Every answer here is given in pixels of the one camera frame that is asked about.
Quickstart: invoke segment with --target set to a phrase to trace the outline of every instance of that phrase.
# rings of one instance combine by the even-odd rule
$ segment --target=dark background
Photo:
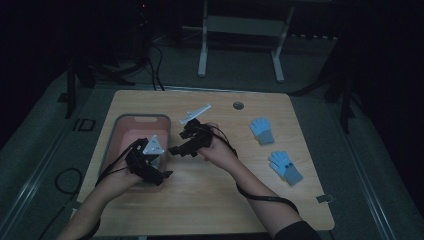
[[[239,9],[240,16],[278,18],[275,2],[221,2],[211,5],[211,11]],[[141,10],[143,17],[176,41],[182,25],[201,26],[203,6],[198,0],[0,1],[0,147],[65,71],[70,49],[99,62],[116,63],[123,36],[133,29],[133,22],[141,21],[137,12],[141,3],[148,7]],[[423,214],[423,1],[295,4],[290,33],[338,38],[339,52],[333,52],[330,60],[352,66],[354,91]]]

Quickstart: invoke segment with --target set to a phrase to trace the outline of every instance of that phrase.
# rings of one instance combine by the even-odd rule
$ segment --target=person
[[[214,134],[219,135],[218,125],[208,123]],[[275,192],[262,183],[234,154],[229,146],[217,137],[213,137],[210,147],[197,151],[217,167],[228,172],[258,219],[264,225],[271,238],[276,240],[316,240],[318,233],[305,222],[289,200],[283,202],[255,200],[255,196],[267,196],[281,199]],[[120,161],[115,169],[126,166]],[[80,209],[58,236],[58,240],[88,239],[97,230],[99,219],[106,205],[114,198],[126,192],[142,179],[131,174],[128,169],[108,175],[84,200]]]

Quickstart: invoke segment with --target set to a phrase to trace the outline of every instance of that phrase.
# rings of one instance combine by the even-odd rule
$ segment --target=blue object
[[[303,179],[285,151],[272,152],[268,160],[271,161],[269,166],[291,186]]]
[[[270,144],[274,143],[274,137],[271,132],[271,124],[268,119],[259,117],[252,121],[250,124],[250,130],[256,139],[258,139],[259,144]]]

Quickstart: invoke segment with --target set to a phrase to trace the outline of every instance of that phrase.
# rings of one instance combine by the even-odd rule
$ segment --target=black sleeve
[[[281,229],[274,240],[320,240],[318,233],[305,221],[293,223]]]

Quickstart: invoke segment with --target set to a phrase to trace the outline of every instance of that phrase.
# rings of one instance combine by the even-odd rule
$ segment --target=metal frame
[[[198,76],[206,76],[206,65],[208,58],[208,32],[226,32],[262,36],[279,37],[277,47],[271,51],[272,63],[274,65],[276,81],[284,82],[283,70],[280,62],[280,54],[295,7],[290,7],[285,21],[261,20],[249,18],[223,17],[208,15],[208,0],[204,0],[203,27],[202,27],[202,49],[200,51]]]

